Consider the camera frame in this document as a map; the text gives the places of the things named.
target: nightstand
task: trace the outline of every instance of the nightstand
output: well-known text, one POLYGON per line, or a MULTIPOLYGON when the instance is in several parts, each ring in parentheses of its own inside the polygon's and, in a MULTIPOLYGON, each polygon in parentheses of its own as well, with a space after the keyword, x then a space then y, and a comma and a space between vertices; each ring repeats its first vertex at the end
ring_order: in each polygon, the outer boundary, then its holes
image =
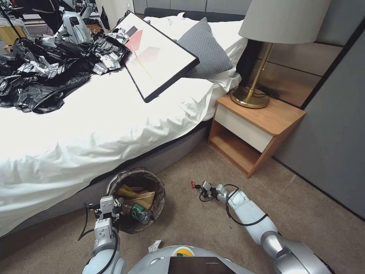
POLYGON ((284 142, 305 111, 270 98, 265 108, 253 109, 218 99, 208 143, 250 177, 284 142))

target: bed frame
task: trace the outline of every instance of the bed frame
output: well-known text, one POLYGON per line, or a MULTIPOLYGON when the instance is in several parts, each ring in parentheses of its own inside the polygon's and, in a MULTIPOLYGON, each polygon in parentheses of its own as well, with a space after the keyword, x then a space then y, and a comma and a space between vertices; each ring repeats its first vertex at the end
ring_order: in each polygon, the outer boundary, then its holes
MULTIPOLYGON (((169 10, 160 8, 146 8, 144 15, 151 17, 165 17, 171 15, 178 15, 180 12, 185 12, 184 17, 201 20, 206 17, 208 22, 227 22, 239 21, 244 19, 244 15, 225 14, 225 13, 211 13, 202 11, 183 11, 183 10, 169 10)), ((256 56, 258 55, 261 43, 249 40, 247 47, 238 61, 236 70, 240 73, 242 81, 240 85, 245 86, 248 81, 249 73, 251 72, 256 56)), ((83 208, 83 202, 94 203, 98 202, 102 196, 106 194, 106 187, 108 183, 117 176, 122 170, 129 167, 146 167, 148 170, 158 173, 168 166, 176 163, 196 145, 207 138, 210 129, 211 120, 203 121, 198 124, 193 130, 184 136, 172 140, 168 143, 160 145, 149 152, 146 152, 134 159, 121 163, 115 169, 94 178, 90 185, 83 190, 77 192, 68 199, 65 199, 58 204, 50 207, 47 210, 39 212, 38 214, 28 218, 17 227, 15 227, 8 234, 34 225, 36 223, 54 218, 77 209, 83 208)))

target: black picture frame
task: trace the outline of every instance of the black picture frame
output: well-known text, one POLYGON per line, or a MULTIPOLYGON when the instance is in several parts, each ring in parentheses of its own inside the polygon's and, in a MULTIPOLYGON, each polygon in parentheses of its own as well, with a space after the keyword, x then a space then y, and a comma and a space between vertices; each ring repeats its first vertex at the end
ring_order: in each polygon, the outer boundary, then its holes
POLYGON ((194 57, 193 61, 190 62, 188 65, 186 65, 184 68, 182 68, 180 71, 178 71, 175 75, 173 75, 170 79, 168 79, 165 83, 163 83, 162 85, 160 85, 158 88, 156 88, 151 94, 149 94, 147 97, 144 97, 142 92, 140 91, 133 75, 131 74, 131 72, 129 71, 126 63, 124 63, 125 68, 127 69, 130 77, 132 78, 135 86, 137 87, 138 92, 140 93, 142 99, 144 100, 145 103, 149 103, 150 101, 152 101, 153 99, 155 99, 157 96, 159 96, 164 90, 166 90, 168 87, 170 87, 173 83, 175 83, 177 80, 179 80, 181 77, 186 76, 186 73, 188 71, 190 71, 192 68, 194 68, 196 65, 198 65, 200 63, 199 58, 191 53, 190 51, 188 51, 187 49, 185 49, 184 47, 182 47, 181 45, 179 45, 177 42, 175 42, 174 40, 172 40, 170 37, 166 36, 164 33, 162 33, 161 31, 159 31, 157 28, 155 28, 154 26, 148 24, 146 21, 144 21, 143 19, 141 19, 140 17, 138 17, 137 15, 135 15, 134 13, 130 12, 128 13, 126 16, 124 16, 124 18, 120 21, 123 22, 123 20, 125 18, 127 18, 128 16, 135 16, 136 20, 141 20, 144 24, 150 26, 151 28, 153 28, 154 30, 156 30, 158 33, 162 34, 164 37, 166 37, 168 40, 170 40, 172 43, 178 45, 181 49, 183 49, 184 51, 186 51, 187 53, 189 53, 191 56, 194 57))

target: floor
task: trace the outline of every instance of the floor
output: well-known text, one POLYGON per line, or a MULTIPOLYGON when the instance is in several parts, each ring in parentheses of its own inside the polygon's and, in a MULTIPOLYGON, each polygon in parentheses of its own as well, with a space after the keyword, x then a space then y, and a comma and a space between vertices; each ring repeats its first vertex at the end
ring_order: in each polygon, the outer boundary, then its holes
MULTIPOLYGON (((190 180, 238 185, 267 212, 287 238, 304 242, 339 273, 360 274, 365 268, 365 223, 292 172, 270 160, 250 179, 216 150, 200 143, 194 151, 158 176, 167 202, 160 218, 139 234, 119 233, 127 270, 156 239, 163 246, 186 244, 214 251, 258 274, 273 274, 270 258, 244 228, 231 221, 222 204, 201 203, 190 180)), ((0 239, 2 274, 82 273, 94 238, 77 238, 84 222, 78 210, 0 239)), ((94 226, 89 220, 88 227, 94 226)))

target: abstract painting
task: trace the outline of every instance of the abstract painting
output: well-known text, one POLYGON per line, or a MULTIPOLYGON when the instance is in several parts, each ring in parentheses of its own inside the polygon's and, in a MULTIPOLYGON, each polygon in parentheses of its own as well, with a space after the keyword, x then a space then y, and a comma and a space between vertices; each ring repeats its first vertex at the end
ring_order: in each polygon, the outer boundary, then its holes
POLYGON ((199 64, 199 59, 163 33, 129 13, 116 28, 129 36, 125 61, 143 100, 150 102, 199 64))

